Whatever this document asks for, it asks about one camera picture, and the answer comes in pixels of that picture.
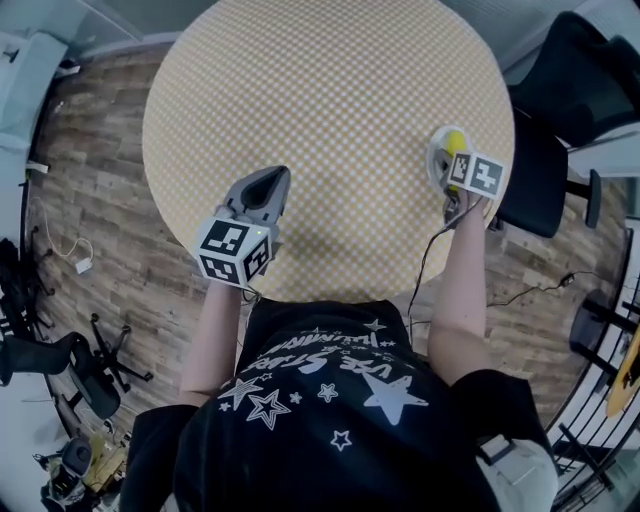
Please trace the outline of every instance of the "yellow ball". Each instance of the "yellow ball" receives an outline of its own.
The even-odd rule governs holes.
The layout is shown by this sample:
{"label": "yellow ball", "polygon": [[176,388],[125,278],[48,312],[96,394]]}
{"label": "yellow ball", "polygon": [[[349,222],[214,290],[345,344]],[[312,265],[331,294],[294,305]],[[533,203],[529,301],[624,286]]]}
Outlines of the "yellow ball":
{"label": "yellow ball", "polygon": [[445,146],[447,153],[453,156],[456,151],[466,151],[466,149],[467,141],[464,138],[464,134],[458,130],[449,132]]}

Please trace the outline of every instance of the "black t-shirt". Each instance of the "black t-shirt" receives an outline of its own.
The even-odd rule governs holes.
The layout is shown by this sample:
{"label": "black t-shirt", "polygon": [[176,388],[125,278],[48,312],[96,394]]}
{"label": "black t-shirt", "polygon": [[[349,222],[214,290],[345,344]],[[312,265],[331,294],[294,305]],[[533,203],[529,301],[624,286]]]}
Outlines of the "black t-shirt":
{"label": "black t-shirt", "polygon": [[390,303],[263,300],[215,398],[137,418],[121,510],[171,492],[187,511],[497,510],[476,457],[498,434],[550,450],[527,382],[483,370],[448,387]]}

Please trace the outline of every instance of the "yellow tabletop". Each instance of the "yellow tabletop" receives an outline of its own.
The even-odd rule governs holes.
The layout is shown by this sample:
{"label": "yellow tabletop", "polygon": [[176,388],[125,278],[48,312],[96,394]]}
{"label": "yellow tabletop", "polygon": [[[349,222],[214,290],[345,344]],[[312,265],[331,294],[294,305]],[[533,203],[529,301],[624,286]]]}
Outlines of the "yellow tabletop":
{"label": "yellow tabletop", "polygon": [[[221,0],[162,63],[143,154],[158,208],[192,252],[236,180],[289,167],[284,247],[252,284],[275,300],[359,302],[415,286],[443,224],[425,153],[447,124],[510,169],[498,66],[437,1]],[[423,281],[450,243],[448,233],[434,244]]]}

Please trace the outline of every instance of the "white cable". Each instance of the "white cable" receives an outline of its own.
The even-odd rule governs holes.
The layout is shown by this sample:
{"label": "white cable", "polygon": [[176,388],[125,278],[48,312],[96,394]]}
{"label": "white cable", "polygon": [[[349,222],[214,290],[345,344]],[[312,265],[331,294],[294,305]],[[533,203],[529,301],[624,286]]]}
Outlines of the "white cable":
{"label": "white cable", "polygon": [[66,254],[63,254],[61,251],[59,251],[55,245],[53,245],[53,240],[51,240],[51,234],[49,233],[49,219],[47,218],[47,209],[44,206],[44,201],[42,201],[42,199],[40,199],[38,196],[33,196],[31,198],[34,201],[38,201],[40,203],[40,206],[42,207],[42,213],[44,215],[44,227],[45,227],[45,231],[47,233],[47,238],[49,239],[49,245],[51,245],[51,250],[56,253],[58,256],[60,256],[62,259],[67,259],[69,258],[69,256],[71,256],[71,254],[73,253],[73,251],[76,250],[76,247],[78,247],[78,244],[80,242],[84,242],[85,244],[87,244],[87,246],[89,247],[89,250],[91,251],[91,256],[89,256],[89,261],[93,261],[93,245],[91,245],[91,242],[89,242],[89,240],[87,240],[84,237],[80,237],[78,238],[75,243],[73,244],[73,247],[71,248],[71,250],[69,252],[67,252]]}
{"label": "white cable", "polygon": [[120,408],[121,409],[126,409],[129,412],[132,412],[133,414],[135,414],[136,416],[140,416],[140,413],[138,411],[134,411],[131,407],[129,407],[128,405],[124,405],[123,403],[120,404]]}

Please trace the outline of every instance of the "person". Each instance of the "person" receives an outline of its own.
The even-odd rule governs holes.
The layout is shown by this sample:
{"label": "person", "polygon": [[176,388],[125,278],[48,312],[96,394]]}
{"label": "person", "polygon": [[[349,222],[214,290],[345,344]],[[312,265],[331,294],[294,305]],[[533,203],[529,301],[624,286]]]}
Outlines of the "person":
{"label": "person", "polygon": [[212,282],[178,404],[136,419],[121,510],[156,512],[170,493],[184,511],[549,510],[557,474],[531,390],[484,343],[482,210],[455,228],[428,364],[388,301],[262,299],[234,374],[241,291]]}

